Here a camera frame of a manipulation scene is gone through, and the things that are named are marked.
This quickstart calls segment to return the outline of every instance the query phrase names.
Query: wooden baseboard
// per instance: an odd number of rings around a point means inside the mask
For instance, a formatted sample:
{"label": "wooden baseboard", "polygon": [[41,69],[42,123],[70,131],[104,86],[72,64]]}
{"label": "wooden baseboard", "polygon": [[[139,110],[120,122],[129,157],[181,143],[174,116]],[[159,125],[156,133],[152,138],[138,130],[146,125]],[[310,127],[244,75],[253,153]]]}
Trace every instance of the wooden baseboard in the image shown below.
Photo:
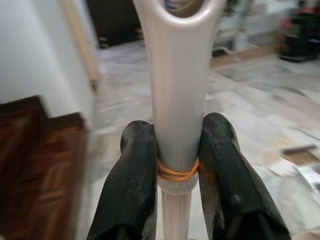
{"label": "wooden baseboard", "polygon": [[241,61],[260,58],[266,55],[274,54],[279,49],[277,44],[272,46],[265,46],[259,48],[253,48],[246,51],[240,51],[236,53],[232,53],[230,55],[223,55],[211,60],[210,67],[221,67],[228,64],[234,64]]}

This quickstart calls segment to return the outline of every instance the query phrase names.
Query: white tile floor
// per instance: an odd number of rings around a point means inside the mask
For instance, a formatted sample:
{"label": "white tile floor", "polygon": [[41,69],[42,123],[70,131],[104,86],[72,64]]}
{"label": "white tile floor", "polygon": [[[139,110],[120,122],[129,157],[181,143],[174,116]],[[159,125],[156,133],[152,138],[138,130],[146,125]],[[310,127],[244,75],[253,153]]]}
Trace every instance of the white tile floor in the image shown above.
{"label": "white tile floor", "polygon": [[[120,137],[134,120],[152,122],[146,49],[132,42],[101,51],[101,70],[77,239],[86,238],[102,186],[120,156]],[[211,69],[205,113],[233,124],[241,151],[263,179],[292,234],[320,227],[320,205],[298,177],[279,177],[266,166],[279,149],[320,145],[320,61],[285,62],[275,55]],[[320,151],[314,152],[320,157]],[[189,237],[207,240],[197,186],[192,195]],[[161,206],[161,194],[158,194]],[[163,238],[158,208],[157,239]]]}

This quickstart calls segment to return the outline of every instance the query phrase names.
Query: dark doorway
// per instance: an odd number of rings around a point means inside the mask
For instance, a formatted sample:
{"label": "dark doorway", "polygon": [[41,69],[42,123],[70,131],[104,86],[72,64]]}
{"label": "dark doorway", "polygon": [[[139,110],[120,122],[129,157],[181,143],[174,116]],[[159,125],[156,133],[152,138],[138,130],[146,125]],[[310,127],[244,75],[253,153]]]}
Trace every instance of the dark doorway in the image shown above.
{"label": "dark doorway", "polygon": [[86,0],[100,48],[139,38],[138,14],[132,0]]}

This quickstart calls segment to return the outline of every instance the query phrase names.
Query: white pole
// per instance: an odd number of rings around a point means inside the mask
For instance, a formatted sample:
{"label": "white pole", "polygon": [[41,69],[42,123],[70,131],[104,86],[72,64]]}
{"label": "white pole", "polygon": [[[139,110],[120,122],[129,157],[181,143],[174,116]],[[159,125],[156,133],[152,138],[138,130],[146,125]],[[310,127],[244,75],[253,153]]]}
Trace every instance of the white pole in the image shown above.
{"label": "white pole", "polygon": [[[182,14],[169,13],[159,0],[133,2],[147,47],[159,159],[167,168],[187,173],[198,154],[211,50],[226,0],[204,0]],[[197,179],[158,178],[166,240],[187,239]]]}

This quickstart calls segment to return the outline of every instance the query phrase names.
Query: rubber band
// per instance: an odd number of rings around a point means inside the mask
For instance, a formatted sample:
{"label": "rubber band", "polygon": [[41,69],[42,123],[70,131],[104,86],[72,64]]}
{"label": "rubber band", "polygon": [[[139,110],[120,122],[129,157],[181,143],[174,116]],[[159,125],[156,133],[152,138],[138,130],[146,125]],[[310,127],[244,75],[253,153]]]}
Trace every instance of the rubber band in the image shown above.
{"label": "rubber band", "polygon": [[193,168],[189,172],[178,172],[173,171],[162,164],[161,161],[157,161],[158,165],[158,175],[160,178],[172,181],[172,182],[184,182],[190,179],[198,171],[199,159],[196,159],[196,162]]}

